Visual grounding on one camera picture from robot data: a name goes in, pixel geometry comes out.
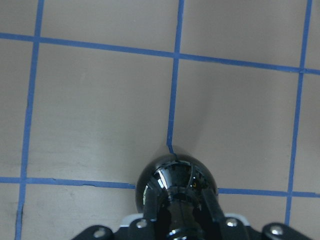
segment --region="floor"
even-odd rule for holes
[[[166,145],[223,210],[319,238],[320,1],[2,0],[0,236],[136,212]]]

